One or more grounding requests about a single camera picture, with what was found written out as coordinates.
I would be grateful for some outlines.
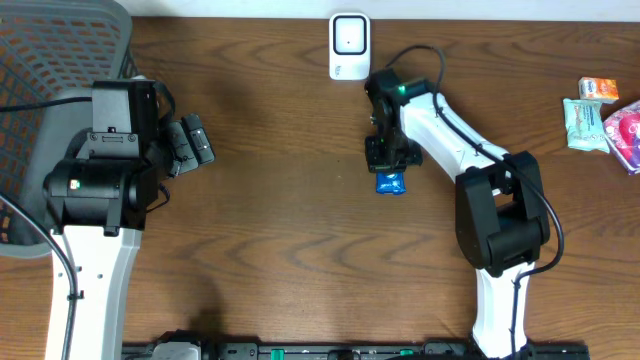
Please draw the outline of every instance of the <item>orange package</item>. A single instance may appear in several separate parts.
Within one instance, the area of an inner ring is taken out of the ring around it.
[[[613,104],[619,98],[615,80],[583,77],[578,82],[578,87],[581,100]]]

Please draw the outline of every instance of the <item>mint green package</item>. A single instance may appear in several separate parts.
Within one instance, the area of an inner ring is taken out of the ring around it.
[[[608,154],[609,145],[600,117],[602,103],[571,99],[562,102],[569,147],[582,151],[600,150]]]

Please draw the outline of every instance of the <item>white plug-in device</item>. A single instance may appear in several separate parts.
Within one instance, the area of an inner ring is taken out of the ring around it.
[[[364,80],[371,68],[371,23],[359,13],[339,13],[329,20],[329,76]]]

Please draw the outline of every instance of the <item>pink package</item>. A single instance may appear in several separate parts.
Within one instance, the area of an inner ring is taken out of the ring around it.
[[[629,174],[640,172],[640,101],[616,111],[604,122],[607,143]]]

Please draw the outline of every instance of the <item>snack package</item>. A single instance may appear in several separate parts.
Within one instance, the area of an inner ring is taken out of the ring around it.
[[[640,101],[613,113],[604,122],[607,143],[630,175],[640,173]]]
[[[618,86],[615,80],[583,77],[578,81],[580,99],[613,104],[618,100]]]
[[[564,99],[562,102],[569,147],[582,151],[600,150],[608,154],[609,145],[600,118],[602,104],[591,100]]]
[[[402,195],[407,192],[407,189],[404,187],[404,175],[402,173],[377,173],[376,180],[376,192],[378,194]]]

